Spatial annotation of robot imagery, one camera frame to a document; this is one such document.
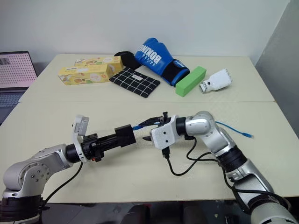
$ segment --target beige table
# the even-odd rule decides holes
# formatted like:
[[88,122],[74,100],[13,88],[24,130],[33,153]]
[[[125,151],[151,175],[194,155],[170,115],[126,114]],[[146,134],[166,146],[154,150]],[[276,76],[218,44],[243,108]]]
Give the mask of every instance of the beige table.
[[[71,143],[71,124],[76,114],[90,117],[86,134],[114,133],[114,128],[138,124],[163,111],[187,116],[210,111],[225,122],[255,136],[245,138],[228,130],[239,148],[260,169],[282,196],[299,196],[299,141],[274,102],[232,103],[136,103],[37,102],[20,103],[0,127],[0,176],[11,164],[25,160],[37,151],[60,143]],[[228,199],[221,169],[213,163],[197,163],[185,176],[173,176],[161,152],[142,140],[150,129],[135,131],[137,143],[105,153],[101,162],[89,162],[81,173],[53,196],[55,203],[135,202],[164,200]],[[185,170],[191,141],[171,147],[171,161],[177,172]],[[192,156],[206,152],[199,141]],[[46,184],[44,197],[73,175],[79,164],[53,175]]]
[[185,97],[175,94],[175,88],[168,85],[157,74],[142,66],[138,72],[161,80],[161,84],[144,99],[113,83],[64,85],[58,78],[62,67],[71,67],[76,59],[95,55],[57,55],[26,91],[20,102],[63,101],[63,102],[271,102],[272,95],[263,83],[248,57],[186,57],[176,56],[190,70],[201,66],[207,69],[206,78],[227,68],[233,79],[231,86],[219,92],[202,94],[196,86]]

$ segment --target green foam block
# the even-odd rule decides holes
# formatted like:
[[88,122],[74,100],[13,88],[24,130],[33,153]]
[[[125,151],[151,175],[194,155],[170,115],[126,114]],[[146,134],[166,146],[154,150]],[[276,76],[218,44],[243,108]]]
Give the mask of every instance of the green foam block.
[[185,78],[176,84],[176,94],[184,97],[190,92],[198,83],[200,83],[206,75],[206,69],[198,66],[190,72]]

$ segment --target black checkered cloth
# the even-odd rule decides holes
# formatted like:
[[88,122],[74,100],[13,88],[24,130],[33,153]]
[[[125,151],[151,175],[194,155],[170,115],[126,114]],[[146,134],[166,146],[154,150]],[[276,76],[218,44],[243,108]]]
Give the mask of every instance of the black checkered cloth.
[[160,84],[160,81],[128,67],[112,76],[110,81],[145,98]]

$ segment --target laptop screen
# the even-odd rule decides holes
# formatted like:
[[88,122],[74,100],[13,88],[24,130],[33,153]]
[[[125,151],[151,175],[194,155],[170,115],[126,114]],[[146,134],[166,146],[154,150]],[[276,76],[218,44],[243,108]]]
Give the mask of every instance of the laptop screen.
[[29,87],[35,80],[27,51],[0,53],[0,88]]

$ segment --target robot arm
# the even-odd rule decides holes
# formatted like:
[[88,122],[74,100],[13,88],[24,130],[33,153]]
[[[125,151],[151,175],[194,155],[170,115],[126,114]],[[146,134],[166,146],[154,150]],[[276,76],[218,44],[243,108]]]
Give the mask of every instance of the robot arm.
[[199,136],[225,170],[226,176],[234,184],[233,193],[240,207],[251,213],[253,224],[297,223],[295,218],[277,199],[266,194],[241,193],[242,190],[274,192],[271,185],[259,172],[251,160],[247,159],[229,134],[218,127],[209,112],[202,111],[194,116],[160,118],[160,126],[150,132],[155,147],[169,149],[181,136]]
[[48,179],[74,163],[100,161],[104,152],[136,142],[131,125],[118,127],[115,134],[98,138],[85,136],[89,118],[77,116],[73,124],[74,144],[61,144],[43,149],[30,159],[18,162],[4,173],[6,190],[3,192],[0,223],[31,224],[39,220],[43,206],[41,194]]

